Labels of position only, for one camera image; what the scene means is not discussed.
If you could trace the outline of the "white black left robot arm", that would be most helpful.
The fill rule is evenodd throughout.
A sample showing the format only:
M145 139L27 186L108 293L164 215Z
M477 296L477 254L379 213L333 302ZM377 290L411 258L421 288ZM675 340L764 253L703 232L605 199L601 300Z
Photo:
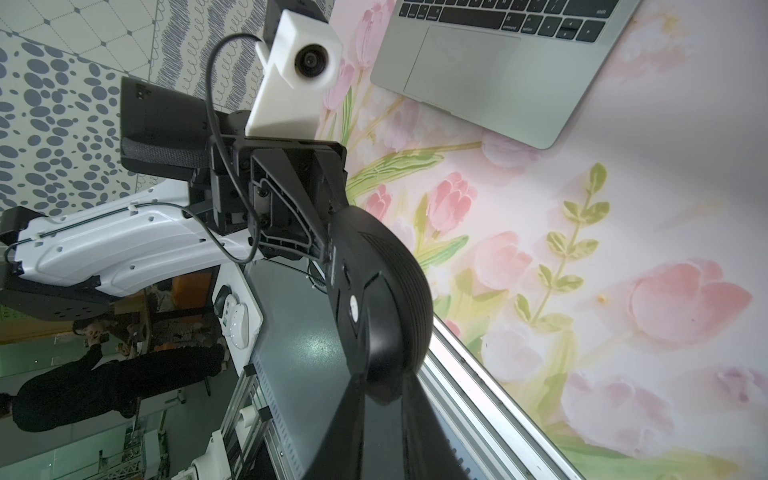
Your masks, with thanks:
M75 214L16 207L1 303L37 320L106 313L122 297L227 262L305 258L326 267L347 206L345 148L313 139L330 81L268 73L250 111L124 78L121 153L157 185Z

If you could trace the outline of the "black wireless mouse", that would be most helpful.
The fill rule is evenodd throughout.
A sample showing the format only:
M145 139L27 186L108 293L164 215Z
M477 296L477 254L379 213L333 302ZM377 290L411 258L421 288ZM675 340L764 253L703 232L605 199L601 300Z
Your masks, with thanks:
M331 217L329 239L324 273L347 365L363 376L370 396L390 402L429 348L433 306L426 276L400 239L359 207Z

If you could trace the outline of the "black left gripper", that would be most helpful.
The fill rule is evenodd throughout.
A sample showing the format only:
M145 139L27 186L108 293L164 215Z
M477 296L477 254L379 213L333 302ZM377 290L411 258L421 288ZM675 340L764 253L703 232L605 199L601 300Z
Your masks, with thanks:
M331 216L347 206L346 148L329 141L226 136L209 141L212 219L246 230L266 257L323 260Z

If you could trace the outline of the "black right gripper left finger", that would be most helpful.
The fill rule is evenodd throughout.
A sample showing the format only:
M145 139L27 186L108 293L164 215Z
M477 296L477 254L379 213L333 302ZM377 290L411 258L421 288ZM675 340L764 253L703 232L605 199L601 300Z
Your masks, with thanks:
M350 378L304 479L359 479L364 443L365 383Z

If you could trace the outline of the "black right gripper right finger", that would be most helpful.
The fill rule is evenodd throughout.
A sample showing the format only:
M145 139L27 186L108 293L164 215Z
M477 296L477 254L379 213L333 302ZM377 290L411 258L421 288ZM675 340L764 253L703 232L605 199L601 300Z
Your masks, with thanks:
M468 479L413 372L403 379L402 427L406 479Z

